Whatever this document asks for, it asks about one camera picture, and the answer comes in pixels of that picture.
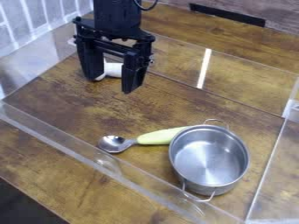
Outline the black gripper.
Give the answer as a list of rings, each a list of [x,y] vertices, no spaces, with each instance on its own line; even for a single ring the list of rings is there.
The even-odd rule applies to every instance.
[[[124,55],[121,90],[129,94],[143,85],[155,36],[139,27],[115,31],[97,29],[95,21],[81,17],[73,19],[73,24],[78,62],[85,78],[89,81],[100,81],[104,78],[103,52],[116,56]]]

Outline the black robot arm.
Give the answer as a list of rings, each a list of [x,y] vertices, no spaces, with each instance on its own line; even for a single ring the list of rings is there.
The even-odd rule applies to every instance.
[[[123,59],[121,91],[129,94],[141,85],[152,62],[155,36],[140,28],[141,0],[93,0],[93,18],[74,17],[74,45],[85,78],[104,74],[104,54]]]

